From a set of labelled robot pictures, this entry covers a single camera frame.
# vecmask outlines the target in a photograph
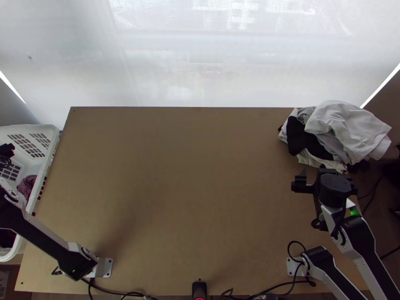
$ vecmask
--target white cloth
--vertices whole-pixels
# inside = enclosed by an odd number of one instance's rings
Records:
[[[371,112],[341,101],[318,105],[305,124],[305,131],[326,134],[330,131],[343,145],[352,165],[371,156],[380,159],[391,144],[391,127]]]
[[[339,173],[347,173],[346,165],[341,161],[325,160],[312,155],[307,149],[303,149],[296,155],[299,164],[319,168],[325,165],[327,169],[336,169]]]

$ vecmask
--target floor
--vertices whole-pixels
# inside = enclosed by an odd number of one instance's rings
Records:
[[[371,165],[371,170],[354,176],[359,195],[365,195],[370,191],[373,184],[381,175],[382,165],[385,161],[376,162]],[[360,207],[363,209],[368,203],[369,197],[360,200]],[[400,245],[400,219],[394,217],[389,208],[400,208],[400,190],[397,190],[388,180],[384,179],[378,186],[375,199],[364,214],[365,219],[374,233],[376,239],[376,251],[383,255]],[[383,260],[388,272],[394,282],[400,287],[400,251],[388,256]],[[373,299],[369,291],[365,293],[368,299]],[[160,300],[172,300],[180,298],[189,300],[190,297],[160,297]],[[32,293],[31,300],[87,300],[87,295],[67,295]],[[95,300],[118,300],[118,296],[97,295]],[[289,300],[334,300],[331,293],[319,294],[294,294],[288,296]]]

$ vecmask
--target white backdrop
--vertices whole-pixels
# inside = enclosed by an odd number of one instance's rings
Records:
[[[0,70],[70,106],[361,105],[400,62],[398,0],[0,0]]]

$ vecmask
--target wooden table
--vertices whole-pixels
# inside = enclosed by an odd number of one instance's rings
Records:
[[[255,294],[292,280],[285,262],[291,240],[325,246],[366,289],[329,235],[311,228],[312,197],[291,192],[304,166],[277,137],[290,112],[73,107],[37,218],[67,241],[114,259],[111,278],[96,280],[107,289],[189,295],[201,278],[211,295],[231,287],[236,295]],[[29,244],[16,289],[87,293],[83,282],[51,276],[56,265]],[[294,289],[325,291],[321,283]]]

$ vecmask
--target white laundry basket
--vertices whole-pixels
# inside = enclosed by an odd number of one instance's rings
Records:
[[[0,146],[10,143],[15,146],[11,165],[0,169],[0,177],[4,178],[16,193],[19,193],[20,199],[25,199],[24,195],[17,191],[17,185],[26,176],[37,175],[26,205],[26,211],[29,214],[32,214],[37,200],[42,195],[60,140],[59,135],[59,129],[53,125],[0,126]],[[25,239],[17,234],[12,248],[0,248],[0,262],[7,262],[15,255],[23,253],[25,243]]]

